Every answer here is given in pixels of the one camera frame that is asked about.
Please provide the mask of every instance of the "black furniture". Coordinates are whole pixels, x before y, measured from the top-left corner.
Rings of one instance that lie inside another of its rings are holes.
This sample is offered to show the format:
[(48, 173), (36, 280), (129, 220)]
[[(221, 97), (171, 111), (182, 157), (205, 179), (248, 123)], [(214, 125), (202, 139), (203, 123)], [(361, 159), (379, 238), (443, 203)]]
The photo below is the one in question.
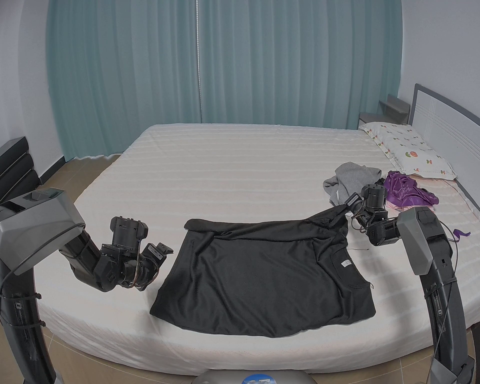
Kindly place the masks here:
[(0, 203), (33, 191), (40, 185), (33, 167), (25, 137), (9, 140), (0, 147)]
[(387, 101), (379, 101), (381, 114), (362, 112), (359, 116), (359, 126), (372, 121), (384, 121), (394, 124), (407, 124), (410, 104), (399, 98), (388, 95)]

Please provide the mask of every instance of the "white headboard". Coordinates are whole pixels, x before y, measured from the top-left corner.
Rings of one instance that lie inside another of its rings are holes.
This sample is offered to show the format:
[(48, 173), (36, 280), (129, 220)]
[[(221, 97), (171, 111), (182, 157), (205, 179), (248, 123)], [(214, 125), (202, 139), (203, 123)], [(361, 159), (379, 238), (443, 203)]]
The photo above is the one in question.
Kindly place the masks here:
[(451, 164), (458, 184), (478, 208), (480, 118), (452, 100), (415, 84), (408, 123)]

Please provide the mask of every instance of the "pillow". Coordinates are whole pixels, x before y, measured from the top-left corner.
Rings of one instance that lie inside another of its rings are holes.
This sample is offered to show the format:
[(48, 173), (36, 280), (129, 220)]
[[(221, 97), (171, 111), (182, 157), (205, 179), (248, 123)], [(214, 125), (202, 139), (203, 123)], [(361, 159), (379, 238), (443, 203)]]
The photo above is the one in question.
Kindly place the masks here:
[(406, 175), (453, 180), (448, 162), (431, 149), (411, 125), (371, 122), (359, 127), (381, 148), (394, 167)]

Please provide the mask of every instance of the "robot logo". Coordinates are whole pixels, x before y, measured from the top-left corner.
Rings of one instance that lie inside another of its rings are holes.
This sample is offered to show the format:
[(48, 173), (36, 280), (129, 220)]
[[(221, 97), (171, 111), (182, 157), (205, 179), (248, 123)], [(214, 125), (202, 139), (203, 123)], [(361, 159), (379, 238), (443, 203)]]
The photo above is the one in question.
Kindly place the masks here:
[(271, 376), (259, 373), (248, 376), (243, 380), (242, 384), (276, 384), (276, 381)]

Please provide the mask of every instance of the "white bed sheet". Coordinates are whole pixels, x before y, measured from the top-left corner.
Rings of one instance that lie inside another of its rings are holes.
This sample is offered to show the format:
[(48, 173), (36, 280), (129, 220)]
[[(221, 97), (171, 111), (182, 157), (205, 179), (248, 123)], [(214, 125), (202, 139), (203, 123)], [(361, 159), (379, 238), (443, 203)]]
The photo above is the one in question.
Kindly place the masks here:
[[(198, 375), (207, 369), (362, 368), (432, 344), (420, 280), (399, 241), (373, 247), (350, 229), (349, 252), (373, 283), (377, 313), (352, 325), (270, 339), (182, 330), (149, 314), (190, 218), (227, 222), (302, 219), (330, 207), (322, 182), (346, 161), (393, 169), (363, 131), (265, 125), (156, 125), (78, 198), (97, 245), (110, 243), (113, 216), (141, 219), (147, 241), (174, 249), (145, 292), (102, 293), (77, 281), (58, 252), (35, 270), (40, 314), (54, 334), (92, 355), (137, 368)], [(442, 180), (421, 186), (440, 199), (438, 217), (464, 232), (457, 278), (466, 327), (480, 321), (479, 220)]]

